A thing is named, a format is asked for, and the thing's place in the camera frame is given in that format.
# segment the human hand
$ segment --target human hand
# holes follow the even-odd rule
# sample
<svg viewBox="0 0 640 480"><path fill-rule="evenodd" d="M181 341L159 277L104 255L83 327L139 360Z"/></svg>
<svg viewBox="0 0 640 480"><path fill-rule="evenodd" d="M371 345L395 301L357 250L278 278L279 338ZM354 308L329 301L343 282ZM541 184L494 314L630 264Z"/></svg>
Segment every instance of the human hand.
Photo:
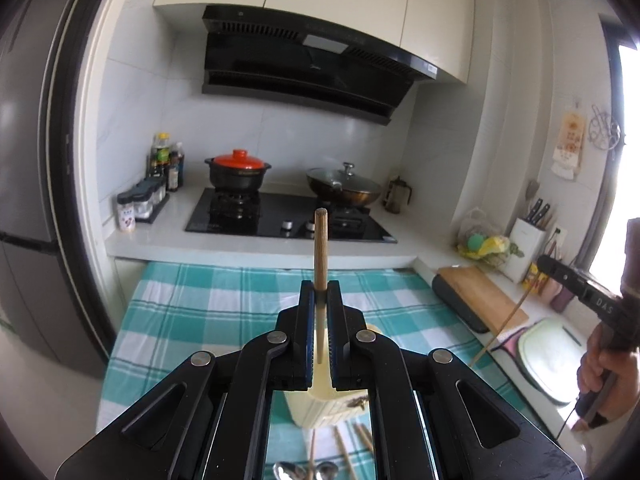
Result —
<svg viewBox="0 0 640 480"><path fill-rule="evenodd" d="M578 368L580 393L599 392L602 389L602 373L611 370L618 375L616 383L598 410L608 421L616 420L630 410L640 397L640 373L638 351L619 352L600 350L602 324L599 324L587 341L587 351Z"/></svg>

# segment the french press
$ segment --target french press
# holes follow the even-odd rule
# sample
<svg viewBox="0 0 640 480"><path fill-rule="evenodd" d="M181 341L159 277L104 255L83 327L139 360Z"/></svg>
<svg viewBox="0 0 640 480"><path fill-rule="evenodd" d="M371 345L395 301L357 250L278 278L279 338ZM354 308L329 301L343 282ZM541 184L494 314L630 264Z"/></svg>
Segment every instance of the french press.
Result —
<svg viewBox="0 0 640 480"><path fill-rule="evenodd" d="M411 195L414 190L400 177L389 181L389 187L386 190L385 199L383 200L384 208L393 214L398 214L402 206L411 201Z"/></svg>

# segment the window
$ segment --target window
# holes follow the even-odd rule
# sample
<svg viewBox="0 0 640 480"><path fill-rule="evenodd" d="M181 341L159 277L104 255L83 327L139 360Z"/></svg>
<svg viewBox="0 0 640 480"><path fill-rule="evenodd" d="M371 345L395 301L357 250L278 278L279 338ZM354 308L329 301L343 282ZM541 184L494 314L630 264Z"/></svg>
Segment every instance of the window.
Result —
<svg viewBox="0 0 640 480"><path fill-rule="evenodd" d="M598 203L577 265L612 292L620 291L626 221L640 217L640 53L625 30L602 26L611 72L612 115L622 138L609 152Z"/></svg>

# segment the teal plaid tablecloth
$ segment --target teal plaid tablecloth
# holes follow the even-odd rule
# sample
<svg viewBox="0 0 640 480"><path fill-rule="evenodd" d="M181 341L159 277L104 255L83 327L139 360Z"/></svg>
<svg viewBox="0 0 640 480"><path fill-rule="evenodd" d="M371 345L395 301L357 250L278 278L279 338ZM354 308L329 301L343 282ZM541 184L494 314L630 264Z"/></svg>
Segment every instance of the teal plaid tablecloth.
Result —
<svg viewBox="0 0 640 480"><path fill-rule="evenodd" d="M300 281L310 270L229 269L150 263L140 281L118 334L102 387L97 430L100 431L145 392L197 350L220 355L233 352L255 336L272 330L278 312L298 303ZM428 353L443 347L468 362L481 345L412 270L344 270L329 272L339 280L344 303L363 311L402 348ZM540 427L520 394L485 355L476 372L516 409ZM369 417L360 420L368 426ZM350 423L339 429L360 480L374 480L372 457ZM306 464L309 432L292 423L284 394L274 395L267 468L286 460ZM333 460L346 468L331 428L316 435L316 461Z"/></svg>

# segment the black glass cooktop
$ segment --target black glass cooktop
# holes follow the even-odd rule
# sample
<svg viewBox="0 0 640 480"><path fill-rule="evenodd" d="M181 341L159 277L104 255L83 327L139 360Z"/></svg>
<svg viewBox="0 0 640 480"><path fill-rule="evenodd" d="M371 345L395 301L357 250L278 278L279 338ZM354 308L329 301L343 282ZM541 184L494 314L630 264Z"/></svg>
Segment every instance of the black glass cooktop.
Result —
<svg viewBox="0 0 640 480"><path fill-rule="evenodd" d="M329 240L397 243L366 207L338 206L308 196L234 195L205 188L185 231L271 238L314 237L316 208L329 212Z"/></svg>

